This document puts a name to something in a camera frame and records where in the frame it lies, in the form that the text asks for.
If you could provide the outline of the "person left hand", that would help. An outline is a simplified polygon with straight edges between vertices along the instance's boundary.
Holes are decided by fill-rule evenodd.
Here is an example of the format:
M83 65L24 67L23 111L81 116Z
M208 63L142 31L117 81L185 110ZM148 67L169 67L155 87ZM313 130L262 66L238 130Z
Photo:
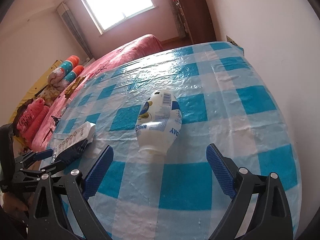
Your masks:
M6 213L12 216L17 216L22 212L28 211L28 207L24 204L24 202L10 192L3 194L2 207Z

